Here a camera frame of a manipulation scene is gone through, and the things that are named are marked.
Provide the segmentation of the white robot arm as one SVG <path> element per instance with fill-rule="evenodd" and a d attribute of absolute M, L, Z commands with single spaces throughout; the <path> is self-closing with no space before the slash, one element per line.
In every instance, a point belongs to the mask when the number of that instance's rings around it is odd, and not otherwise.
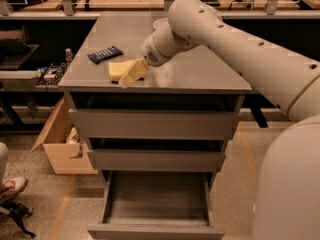
<path fill-rule="evenodd" d="M 203 45 L 293 124 L 267 149 L 252 240 L 320 240 L 320 69 L 317 61 L 224 23 L 200 0 L 175 0 L 119 84 L 126 88 L 176 54 Z"/>

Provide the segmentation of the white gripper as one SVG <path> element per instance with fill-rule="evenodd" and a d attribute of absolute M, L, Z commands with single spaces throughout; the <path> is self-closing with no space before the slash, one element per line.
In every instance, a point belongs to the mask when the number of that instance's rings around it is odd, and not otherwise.
<path fill-rule="evenodd" d="M 197 47 L 196 43 L 179 37 L 170 26 L 162 26 L 143 42 L 141 48 L 143 59 L 121 63 L 124 74 L 118 84 L 121 88 L 126 89 L 149 72 L 149 65 L 162 66 L 175 55 L 195 47 Z"/>

